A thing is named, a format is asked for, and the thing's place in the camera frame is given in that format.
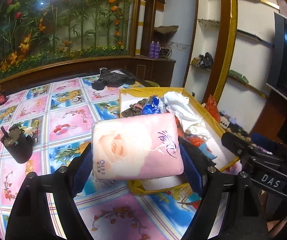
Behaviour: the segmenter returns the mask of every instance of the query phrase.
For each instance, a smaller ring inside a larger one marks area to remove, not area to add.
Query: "metal screw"
[[[248,177],[248,174],[245,171],[241,171],[240,172],[240,176],[243,177],[243,178],[246,178],[246,177]]]
[[[35,174],[33,172],[30,172],[27,175],[28,175],[28,178],[30,178],[30,179],[32,179],[35,176]]]
[[[67,171],[67,166],[62,166],[62,167],[60,167],[59,169],[58,169],[58,171],[60,172],[60,173],[65,173],[66,171]]]
[[[211,172],[211,173],[216,172],[216,170],[217,170],[217,169],[216,169],[215,167],[213,167],[213,166],[209,166],[209,167],[208,167],[208,171]]]

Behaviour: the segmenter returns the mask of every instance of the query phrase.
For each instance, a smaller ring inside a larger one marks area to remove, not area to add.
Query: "red bottle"
[[[7,97],[6,97],[5,90],[2,90],[2,88],[0,86],[0,106],[6,102],[7,102]]]

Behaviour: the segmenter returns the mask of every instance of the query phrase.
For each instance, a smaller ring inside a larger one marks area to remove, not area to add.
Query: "small bottle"
[[[158,41],[156,43],[156,45],[155,45],[155,51],[154,51],[153,57],[154,58],[159,58],[159,52],[160,52],[160,44],[159,44],[159,41]]]
[[[6,97],[5,90],[2,90],[2,88],[0,86],[0,106],[6,102],[7,102],[7,97]]]
[[[150,43],[148,57],[151,57],[151,58],[154,57],[155,45],[156,45],[156,43],[155,43],[154,41],[152,41],[152,42]]]

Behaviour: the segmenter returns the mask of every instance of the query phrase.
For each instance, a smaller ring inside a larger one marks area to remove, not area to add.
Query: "purple spray can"
[[[159,52],[160,52],[160,44],[159,41],[155,45],[155,51],[154,51],[154,58],[159,58]]]
[[[153,56],[154,56],[155,45],[156,45],[156,43],[155,43],[154,41],[152,41],[152,42],[150,43],[148,57],[153,57]]]

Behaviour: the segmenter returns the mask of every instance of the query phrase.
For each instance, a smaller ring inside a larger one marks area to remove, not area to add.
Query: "white cloth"
[[[197,135],[204,139],[210,139],[212,135],[205,128],[205,121],[201,116],[195,114],[189,107],[189,98],[170,91],[165,93],[164,102],[167,110],[179,119],[184,131],[188,130],[190,134]]]

